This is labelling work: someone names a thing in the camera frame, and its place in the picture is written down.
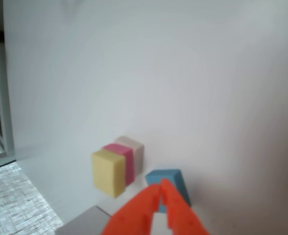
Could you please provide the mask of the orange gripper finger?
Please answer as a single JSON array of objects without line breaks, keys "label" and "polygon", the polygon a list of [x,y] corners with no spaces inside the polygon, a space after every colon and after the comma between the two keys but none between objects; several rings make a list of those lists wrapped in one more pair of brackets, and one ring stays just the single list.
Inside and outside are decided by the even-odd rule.
[{"label": "orange gripper finger", "polygon": [[128,201],[108,221],[103,235],[149,235],[158,211],[161,186],[152,184]]},{"label": "orange gripper finger", "polygon": [[199,218],[167,179],[161,181],[161,200],[166,207],[168,228],[174,235],[208,235]]}]

